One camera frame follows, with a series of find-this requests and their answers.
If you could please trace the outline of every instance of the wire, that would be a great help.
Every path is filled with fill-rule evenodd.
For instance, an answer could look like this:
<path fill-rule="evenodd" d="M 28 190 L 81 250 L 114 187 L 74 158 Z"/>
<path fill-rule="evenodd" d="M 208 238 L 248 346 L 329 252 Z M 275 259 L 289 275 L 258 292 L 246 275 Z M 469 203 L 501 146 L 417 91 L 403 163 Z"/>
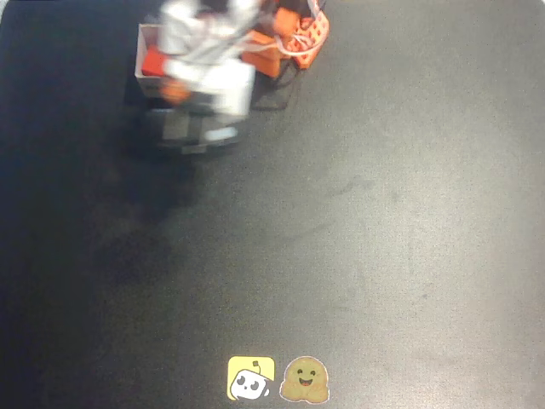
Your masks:
<path fill-rule="evenodd" d="M 288 51 L 284 45 L 282 44 L 282 39 L 279 36 L 274 36 L 274 39 L 276 40 L 276 44 L 278 45 L 278 49 L 282 52 L 282 54 L 286 54 L 292 57 L 298 57 L 301 55 L 307 55 L 313 52 L 315 49 L 318 49 L 321 47 L 321 45 L 324 43 L 326 36 L 322 37 L 320 41 L 315 43 L 310 49 L 306 49 L 304 51 Z"/>

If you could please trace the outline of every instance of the sticker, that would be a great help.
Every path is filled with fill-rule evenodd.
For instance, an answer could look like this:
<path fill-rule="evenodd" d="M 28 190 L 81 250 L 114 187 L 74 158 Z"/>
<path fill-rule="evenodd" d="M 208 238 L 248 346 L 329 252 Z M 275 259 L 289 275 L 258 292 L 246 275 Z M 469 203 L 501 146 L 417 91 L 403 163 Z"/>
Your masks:
<path fill-rule="evenodd" d="M 256 400 L 269 396 L 274 381 L 274 360 L 266 356 L 233 356 L 227 366 L 230 400 Z"/>
<path fill-rule="evenodd" d="M 322 362 L 312 356 L 301 356 L 288 365 L 280 396 L 289 402 L 317 405 L 330 399 L 329 375 Z"/>

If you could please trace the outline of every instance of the brown sticker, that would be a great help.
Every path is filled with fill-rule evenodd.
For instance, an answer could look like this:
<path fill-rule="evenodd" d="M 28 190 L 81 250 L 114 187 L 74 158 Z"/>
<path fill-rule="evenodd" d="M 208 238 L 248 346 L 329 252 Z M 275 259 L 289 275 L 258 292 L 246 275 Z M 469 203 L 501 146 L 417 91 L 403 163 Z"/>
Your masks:
<path fill-rule="evenodd" d="M 312 356 L 301 356 L 286 368 L 280 396 L 290 402 L 325 403 L 330 399 L 328 382 L 329 375 L 322 362 Z"/>

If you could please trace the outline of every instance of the orange component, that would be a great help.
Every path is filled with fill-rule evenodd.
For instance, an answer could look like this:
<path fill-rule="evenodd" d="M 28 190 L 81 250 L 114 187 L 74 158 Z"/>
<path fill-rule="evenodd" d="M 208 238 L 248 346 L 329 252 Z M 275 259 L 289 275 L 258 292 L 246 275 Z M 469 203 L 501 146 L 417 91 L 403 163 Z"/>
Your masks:
<path fill-rule="evenodd" d="M 325 39 L 330 34 L 330 21 L 327 20 L 325 14 L 320 11 L 316 20 L 306 30 L 303 30 L 301 26 L 298 26 L 295 34 L 310 38 L 310 43 L 312 44 L 321 43 L 316 49 L 311 50 L 308 54 L 293 57 L 299 68 L 306 70 L 316 59 L 316 56 L 324 45 Z M 305 51 L 305 49 L 308 48 L 310 47 L 302 45 L 301 42 L 296 39 L 292 39 L 286 46 L 287 50 L 295 52 Z"/>
<path fill-rule="evenodd" d="M 280 37 L 291 37 L 297 28 L 299 28 L 300 19 L 301 16 L 295 11 L 281 7 L 276 12 L 276 18 L 273 26 L 274 31 Z"/>
<path fill-rule="evenodd" d="M 157 45 L 150 46 L 142 64 L 142 74 L 149 77 L 162 77 L 164 75 L 163 63 L 165 60 L 166 56 L 159 51 Z"/>
<path fill-rule="evenodd" d="M 191 92 L 184 83 L 173 78 L 164 78 L 161 84 L 161 96 L 172 105 L 180 105 Z"/>
<path fill-rule="evenodd" d="M 276 78 L 280 75 L 280 59 L 283 55 L 278 51 L 274 38 L 270 38 L 255 30 L 252 30 L 250 35 L 251 46 L 256 48 L 264 47 L 264 49 L 243 52 L 242 61 L 254 66 L 258 72 L 268 77 Z"/>
<path fill-rule="evenodd" d="M 271 60 L 257 53 L 244 53 L 242 54 L 242 61 L 251 64 L 258 72 L 268 77 L 276 78 L 280 75 L 280 58 Z"/>

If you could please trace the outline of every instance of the white robot part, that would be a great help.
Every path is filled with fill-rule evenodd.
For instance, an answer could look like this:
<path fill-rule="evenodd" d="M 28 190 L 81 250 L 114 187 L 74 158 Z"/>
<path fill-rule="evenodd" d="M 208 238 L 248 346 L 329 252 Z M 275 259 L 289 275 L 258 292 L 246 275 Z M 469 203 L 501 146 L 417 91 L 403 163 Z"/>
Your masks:
<path fill-rule="evenodd" d="M 192 93 L 210 95 L 222 127 L 205 133 L 207 143 L 232 139 L 230 126 L 248 117 L 255 67 L 239 56 L 260 6 L 261 0 L 228 0 L 227 12 L 218 14 L 199 0 L 169 0 L 161 8 L 158 47 L 167 55 L 165 75 Z"/>
<path fill-rule="evenodd" d="M 244 369 L 240 371 L 231 385 L 231 395 L 236 400 L 256 400 L 269 396 L 269 379 L 255 372 Z"/>

